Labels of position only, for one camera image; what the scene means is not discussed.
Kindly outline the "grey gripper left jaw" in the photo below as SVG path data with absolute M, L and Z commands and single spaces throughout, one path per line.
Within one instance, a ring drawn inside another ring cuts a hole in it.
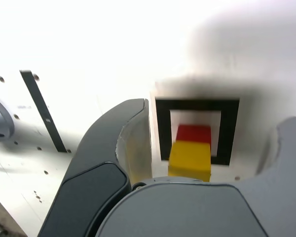
M 110 210 L 152 177 L 149 105 L 130 99 L 87 130 L 39 232 L 41 237 L 93 237 Z

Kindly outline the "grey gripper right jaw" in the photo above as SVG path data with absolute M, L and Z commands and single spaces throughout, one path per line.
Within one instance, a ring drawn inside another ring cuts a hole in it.
M 296 237 L 296 117 L 277 127 L 278 152 L 238 182 L 168 182 L 122 199 L 98 237 Z

